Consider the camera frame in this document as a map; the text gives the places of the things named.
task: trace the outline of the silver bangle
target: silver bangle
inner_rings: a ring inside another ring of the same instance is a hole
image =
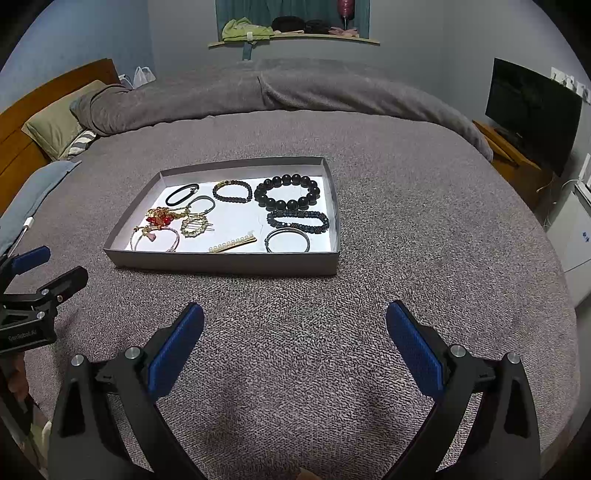
[[[297,233],[298,235],[301,235],[302,237],[304,237],[306,239],[306,243],[308,244],[308,246],[306,247],[306,250],[304,250],[301,253],[305,254],[310,251],[310,238],[301,230],[287,226],[287,227],[283,227],[283,228],[278,228],[277,230],[273,230],[271,233],[269,233],[269,235],[267,235],[267,238],[265,238],[265,248],[267,249],[267,252],[269,252],[270,254],[281,253],[281,252],[274,252],[273,250],[271,250],[269,248],[269,240],[271,240],[271,238],[273,238],[274,236],[279,235],[280,233]]]
[[[191,205],[194,204],[198,200],[209,200],[212,203],[211,208],[208,208],[204,212],[200,212],[200,215],[207,215],[209,212],[211,212],[216,207],[216,202],[211,197],[208,197],[207,195],[200,195],[199,197],[195,197],[193,200],[191,200],[187,204],[187,206],[186,207],[183,207],[182,209],[183,210],[186,210],[188,212],[189,209],[191,208]]]
[[[139,230],[142,230],[142,234],[141,236],[138,238],[138,241],[136,241],[135,246],[133,245],[133,241],[134,241],[134,235],[136,234],[136,232],[138,232]],[[169,226],[154,226],[154,225],[146,225],[144,227],[141,226],[137,226],[134,227],[134,232],[131,234],[131,237],[129,239],[129,246],[131,247],[131,251],[135,252],[138,249],[138,244],[139,241],[143,238],[143,237],[148,237],[148,239],[150,241],[154,241],[156,240],[156,235],[154,235],[152,233],[153,230],[170,230],[171,232],[174,232],[174,234],[177,236],[176,239],[174,240],[173,246],[171,246],[168,250],[166,250],[167,252],[174,252],[177,247],[178,244],[181,241],[181,237],[178,234],[178,232],[174,229],[174,228],[170,228]]]

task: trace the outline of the jewelry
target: jewelry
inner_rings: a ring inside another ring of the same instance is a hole
[[[217,191],[226,185],[240,185],[246,188],[248,191],[248,197],[243,199],[240,197],[222,197],[221,195],[218,195]],[[252,200],[252,188],[248,183],[242,180],[224,180],[215,185],[213,188],[213,198],[219,200],[220,202],[248,203]]]
[[[283,200],[275,200],[267,196],[267,192],[273,188],[279,188],[282,185],[301,185],[308,188],[308,193],[305,197],[300,197],[298,200],[290,200],[284,202]],[[300,177],[297,173],[294,175],[283,175],[282,177],[273,177],[266,179],[263,183],[256,186],[254,193],[255,200],[259,206],[265,207],[272,212],[273,210],[288,210],[295,211],[298,208],[305,209],[308,205],[316,205],[316,200],[320,198],[320,189],[315,180],[310,180],[310,177]]]
[[[216,202],[213,201],[211,197],[206,195],[201,195],[199,197],[195,197],[191,200],[187,206],[181,208],[168,208],[168,207],[156,207],[151,208],[148,210],[146,215],[146,220],[152,226],[168,226],[173,220],[177,220],[179,218],[184,218],[189,215],[191,205],[194,204],[198,200],[209,200],[212,203],[211,208],[205,210],[204,212],[199,213],[199,215],[206,215],[211,212],[216,207]]]
[[[279,235],[280,233],[297,233],[298,235],[301,235],[302,237],[304,237],[306,239],[306,243],[308,244],[308,246],[306,247],[306,250],[304,250],[302,253],[308,253],[310,251],[310,238],[308,238],[308,236],[304,232],[302,232],[301,230],[299,230],[297,228],[284,227],[284,228],[278,228],[277,230],[273,230],[271,233],[269,233],[269,235],[267,235],[267,238],[265,238],[265,247],[270,254],[279,253],[279,252],[274,252],[269,248],[269,240],[271,238],[273,238],[274,236]]]
[[[209,247],[209,252],[211,254],[216,254],[220,252],[225,252],[226,250],[230,250],[231,248],[240,247],[246,244],[252,244],[254,242],[256,242],[255,236],[252,234],[252,232],[248,232],[248,235],[246,236],[236,238],[235,240],[232,240],[230,242],[224,242],[221,245],[217,245],[215,247]]]
[[[201,235],[205,230],[213,232],[212,223],[207,222],[207,217],[204,214],[190,215],[181,223],[181,233],[185,237],[196,237]]]
[[[134,240],[134,235],[135,235],[135,234],[136,234],[136,232],[138,232],[139,230],[142,230],[142,234],[141,234],[141,236],[138,238],[138,241],[136,241],[136,243],[135,243],[135,247],[134,247],[134,246],[133,246],[133,243],[132,243],[132,242],[133,242],[133,240]],[[141,227],[141,226],[136,226],[136,227],[134,227],[134,232],[131,234],[131,237],[129,238],[129,246],[131,247],[131,250],[135,252],[135,251],[137,250],[137,248],[138,248],[138,243],[139,243],[139,241],[140,241],[140,240],[141,240],[143,237],[145,237],[145,236],[146,236],[146,237],[148,237],[148,240],[150,240],[151,242],[153,242],[154,240],[156,240],[156,235],[154,235],[154,234],[152,233],[152,231],[154,231],[154,230],[170,230],[171,232],[174,232],[174,233],[175,233],[175,235],[176,235],[177,237],[176,237],[176,239],[175,239],[175,241],[174,241],[174,243],[173,243],[173,246],[171,246],[171,247],[170,247],[168,250],[166,250],[166,251],[167,251],[167,252],[174,252],[174,251],[177,249],[177,247],[178,247],[178,244],[179,244],[179,242],[181,241],[181,238],[180,238],[180,236],[179,236],[178,232],[177,232],[177,231],[176,231],[174,228],[170,228],[170,227],[167,227],[167,226],[154,226],[154,225],[146,225],[146,226],[144,226],[144,227]]]
[[[186,195],[185,195],[183,198],[181,198],[181,199],[180,199],[178,202],[174,202],[174,203],[172,203],[172,202],[170,201],[170,198],[171,198],[173,195],[176,195],[177,193],[180,193],[180,192],[182,192],[183,190],[186,190],[186,189],[191,189],[191,191],[190,191],[188,194],[186,194]],[[177,190],[175,190],[174,192],[172,192],[170,195],[168,195],[168,196],[166,197],[166,200],[165,200],[164,202],[165,202],[165,203],[166,203],[166,205],[168,205],[169,207],[176,207],[177,205],[179,205],[179,204],[183,203],[185,200],[187,200],[187,199],[188,199],[188,198],[190,198],[192,195],[194,195],[194,194],[195,194],[195,192],[196,192],[196,191],[198,191],[198,190],[199,190],[199,185],[198,185],[198,184],[196,184],[196,183],[190,183],[190,184],[188,184],[188,185],[185,185],[184,187],[180,187],[179,189],[177,189]]]
[[[199,197],[195,197],[193,200],[191,200],[187,204],[187,206],[185,207],[187,214],[189,214],[189,208],[191,207],[191,205],[194,204],[198,200],[209,200],[212,203],[212,206],[210,208],[208,208],[207,210],[205,210],[204,212],[201,212],[200,215],[207,215],[209,212],[211,212],[216,207],[216,202],[214,202],[211,197],[208,197],[207,195],[200,195]]]
[[[285,223],[278,222],[276,218],[316,218],[322,222],[322,226],[302,225],[301,223]],[[324,233],[330,227],[329,218],[322,212],[303,212],[296,210],[290,212],[289,210],[275,210],[267,215],[267,222],[274,228],[291,227],[297,228],[305,233]]]

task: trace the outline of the gray blanket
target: gray blanket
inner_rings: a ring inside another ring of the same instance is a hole
[[[82,125],[107,136],[160,122],[277,109],[360,112],[431,122],[461,135],[492,160],[484,137],[457,110],[379,70],[340,61],[243,61],[205,67],[137,90],[110,85],[79,99],[72,112]]]

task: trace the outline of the blue gripper pad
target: blue gripper pad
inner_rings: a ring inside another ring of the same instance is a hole
[[[419,324],[401,302],[386,311],[386,326],[419,390],[437,400],[443,392],[443,367],[418,329]]]
[[[51,252],[49,248],[43,246],[31,250],[26,254],[19,255],[12,259],[12,274],[21,275],[32,270],[39,265],[49,262]]]
[[[152,400],[165,397],[184,367],[203,332],[204,315],[200,305],[192,305],[168,337],[148,367],[148,393]]]

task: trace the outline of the gray bedspread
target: gray bedspread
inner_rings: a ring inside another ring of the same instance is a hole
[[[440,99],[383,72],[334,60],[271,59],[208,66],[137,90],[110,85],[72,108],[80,123],[113,135],[160,122],[223,113],[316,110],[387,115],[442,125],[492,160],[478,129]]]
[[[342,223],[336,276],[132,271],[102,251],[158,170],[267,155],[327,158]],[[432,405],[387,335],[386,306],[401,299],[447,342],[521,355],[543,449],[568,420],[579,392],[576,319],[558,259],[509,184],[451,130],[353,112],[237,113],[101,138],[78,159],[20,246],[46,244],[52,260],[12,287],[89,270],[88,286],[60,308],[58,341],[25,357],[46,413],[72,355],[100,360],[142,345],[197,301],[204,334],[158,407],[210,480],[293,480],[298,467],[378,480]],[[474,398],[445,464],[477,406]]]

